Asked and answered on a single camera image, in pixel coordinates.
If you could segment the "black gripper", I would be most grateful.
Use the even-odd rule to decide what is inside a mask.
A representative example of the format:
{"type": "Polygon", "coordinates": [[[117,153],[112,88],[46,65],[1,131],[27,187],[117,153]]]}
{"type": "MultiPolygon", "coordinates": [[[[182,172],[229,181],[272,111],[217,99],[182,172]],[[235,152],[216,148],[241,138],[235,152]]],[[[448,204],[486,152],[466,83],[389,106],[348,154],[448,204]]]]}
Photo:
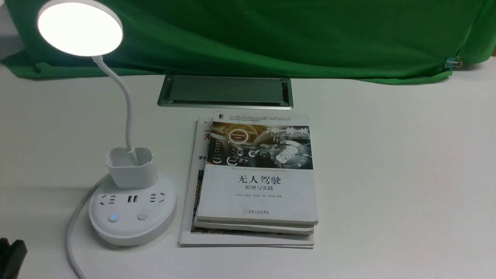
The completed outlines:
{"type": "Polygon", "coordinates": [[[17,279],[20,268],[27,254],[27,247],[23,240],[10,243],[7,238],[0,239],[0,278],[17,279]]]}

